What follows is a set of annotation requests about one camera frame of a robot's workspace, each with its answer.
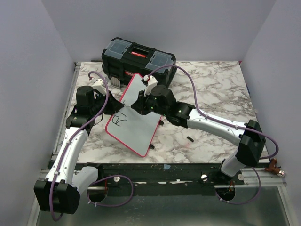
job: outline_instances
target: toolbox lid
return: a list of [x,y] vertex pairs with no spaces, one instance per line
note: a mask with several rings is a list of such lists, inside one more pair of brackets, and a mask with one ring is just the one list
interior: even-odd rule
[[127,48],[131,45],[132,43],[128,41],[115,39],[114,41],[111,41],[109,43],[107,50],[104,54],[120,60],[123,54],[127,51]]
[[[154,55],[152,56],[152,58],[150,59],[150,61],[148,62],[145,68],[154,70],[164,65],[173,65],[174,61],[171,59],[172,57],[173,57],[172,55],[155,51]],[[160,70],[157,70],[157,72],[163,74],[165,69],[170,70],[170,68],[171,67],[161,68]]]

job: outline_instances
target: gray floor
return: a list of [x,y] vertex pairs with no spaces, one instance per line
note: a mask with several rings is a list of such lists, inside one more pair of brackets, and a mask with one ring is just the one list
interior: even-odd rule
[[[235,201],[252,197],[257,188],[237,188]],[[108,198],[119,202],[125,198]],[[39,226],[288,226],[276,187],[261,190],[259,198],[247,205],[229,205],[210,196],[134,197],[118,208],[94,207],[87,197],[74,215],[65,214],[59,222],[49,212],[41,212]]]

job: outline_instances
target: brown connector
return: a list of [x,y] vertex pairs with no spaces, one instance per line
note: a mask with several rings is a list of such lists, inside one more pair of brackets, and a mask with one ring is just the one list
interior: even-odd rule
[[284,177],[285,172],[281,170],[279,167],[277,167],[276,163],[277,163],[277,159],[272,159],[269,164],[269,167],[265,167],[264,170],[267,172],[271,172],[272,174],[275,174],[277,176]]

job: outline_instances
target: wall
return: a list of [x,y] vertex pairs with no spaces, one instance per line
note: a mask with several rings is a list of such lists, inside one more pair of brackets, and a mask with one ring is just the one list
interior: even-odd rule
[[[278,0],[242,63],[263,130],[280,146],[279,165],[301,222],[301,1]],[[275,148],[270,143],[269,152]]]
[[42,0],[74,61],[114,37],[178,60],[241,60],[275,0]]
[[74,64],[40,0],[2,2],[0,21],[0,225],[24,226]]

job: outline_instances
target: marble table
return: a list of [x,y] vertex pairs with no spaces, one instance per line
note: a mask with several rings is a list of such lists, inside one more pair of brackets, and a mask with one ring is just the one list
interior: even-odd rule
[[[177,62],[192,76],[197,89],[198,105],[201,109],[214,115],[248,122],[256,120],[255,112],[248,95],[244,77],[239,63],[235,62]],[[80,67],[76,88],[92,85],[88,79],[89,71],[97,71],[104,75],[101,63],[83,62]],[[75,101],[75,92],[71,106]],[[121,89],[109,86],[114,97],[119,100],[125,87]],[[175,98],[194,105],[191,83],[180,70],[170,85]],[[163,118],[149,150],[142,158],[123,146],[105,132],[109,119],[105,115],[102,122],[92,128],[90,136],[84,144],[78,162],[94,163],[207,163],[221,162],[237,150],[230,142],[209,133],[185,129],[171,125]]]

